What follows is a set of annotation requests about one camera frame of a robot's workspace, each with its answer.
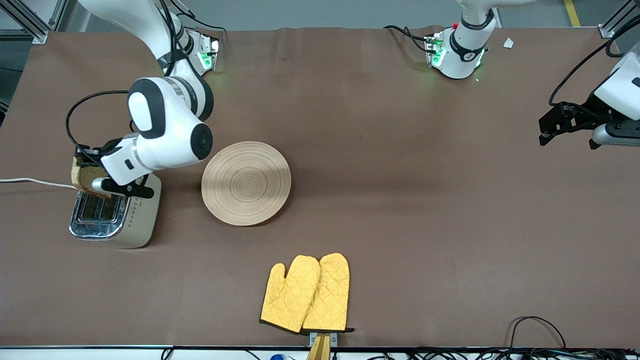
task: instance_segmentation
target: oven mitt thumb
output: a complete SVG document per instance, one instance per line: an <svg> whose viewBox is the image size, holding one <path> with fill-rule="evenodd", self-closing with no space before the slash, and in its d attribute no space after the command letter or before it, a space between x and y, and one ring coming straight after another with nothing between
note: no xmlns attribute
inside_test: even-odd
<svg viewBox="0 0 640 360"><path fill-rule="evenodd" d="M296 256L286 275L284 264L274 265L264 294L260 322L299 333L319 279L320 264L311 256Z"/></svg>
<svg viewBox="0 0 640 360"><path fill-rule="evenodd" d="M305 332L350 332L347 329L349 263L339 253L320 260L320 283L303 324Z"/></svg>

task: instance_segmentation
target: yellow oven mitt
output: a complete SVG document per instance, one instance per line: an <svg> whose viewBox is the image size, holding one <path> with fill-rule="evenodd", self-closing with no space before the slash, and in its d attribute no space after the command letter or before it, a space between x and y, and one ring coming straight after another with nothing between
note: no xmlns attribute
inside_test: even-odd
<svg viewBox="0 0 640 360"><path fill-rule="evenodd" d="M311 256L296 256L286 276L284 264L274 265L264 294L260 322L299 333L319 279L320 264Z"/></svg>
<svg viewBox="0 0 640 360"><path fill-rule="evenodd" d="M339 253L320 260L320 282L302 325L305 332L344 332L349 300L349 263Z"/></svg>

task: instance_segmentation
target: round woven placemat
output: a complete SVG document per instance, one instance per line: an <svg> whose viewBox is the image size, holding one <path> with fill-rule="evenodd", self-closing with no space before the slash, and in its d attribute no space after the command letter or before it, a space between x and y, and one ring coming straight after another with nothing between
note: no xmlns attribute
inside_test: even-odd
<svg viewBox="0 0 640 360"><path fill-rule="evenodd" d="M272 146L239 142L222 149L202 174L202 199L218 219L259 224L284 205L291 190L287 160Z"/></svg>

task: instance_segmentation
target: table surface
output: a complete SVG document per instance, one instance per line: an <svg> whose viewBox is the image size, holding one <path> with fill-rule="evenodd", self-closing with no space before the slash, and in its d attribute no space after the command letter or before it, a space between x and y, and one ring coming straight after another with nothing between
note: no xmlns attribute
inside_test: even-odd
<svg viewBox="0 0 640 360"><path fill-rule="evenodd" d="M637 149L591 151L588 132L537 139L549 93L602 41L595 28L497 29L454 81L387 30L228 33L206 76L213 153L276 147L289 203L264 225L226 225L202 202L206 160L163 170L151 244L119 250L69 234L75 192L2 185L0 344L305 343L258 323L269 269L341 252L356 329L341 345L504 346L516 317L538 315L570 347L637 346ZM596 56L558 99L584 100L613 64ZM0 176L68 183L67 110L159 74L131 35L51 33L0 129ZM125 97L108 95L71 128L98 146L128 121ZM558 346L534 322L516 344Z"/></svg>

